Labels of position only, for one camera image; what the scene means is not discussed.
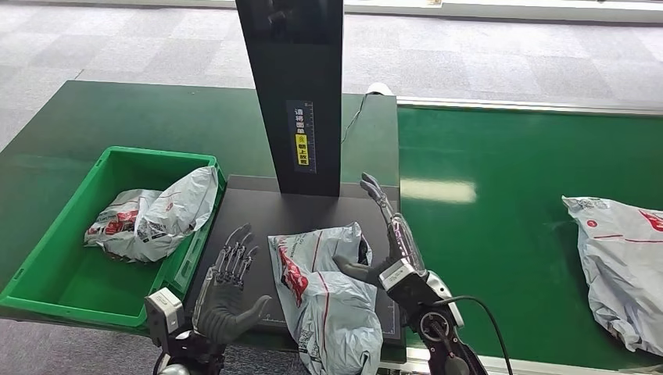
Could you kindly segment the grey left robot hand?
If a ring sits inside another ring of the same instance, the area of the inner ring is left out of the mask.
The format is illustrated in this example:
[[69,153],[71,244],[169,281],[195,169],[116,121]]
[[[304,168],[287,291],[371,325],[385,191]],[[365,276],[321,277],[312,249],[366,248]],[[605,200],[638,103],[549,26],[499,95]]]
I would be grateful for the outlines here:
[[207,270],[196,300],[194,331],[218,345],[227,345],[257,325],[272,297],[263,295],[243,307],[245,277],[259,251],[252,246],[252,227],[245,223],[228,236],[216,261]]

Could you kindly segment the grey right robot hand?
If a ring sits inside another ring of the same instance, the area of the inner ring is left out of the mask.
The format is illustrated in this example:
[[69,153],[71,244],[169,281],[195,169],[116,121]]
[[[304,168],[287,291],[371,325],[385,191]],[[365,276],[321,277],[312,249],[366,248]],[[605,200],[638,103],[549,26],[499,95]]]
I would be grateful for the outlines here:
[[396,283],[388,279],[406,264],[419,276],[424,276],[427,271],[421,253],[404,216],[392,207],[387,194],[372,175],[362,173],[360,186],[380,208],[386,225],[389,254],[377,266],[354,263],[343,255],[334,255],[336,266],[346,276],[386,291]]

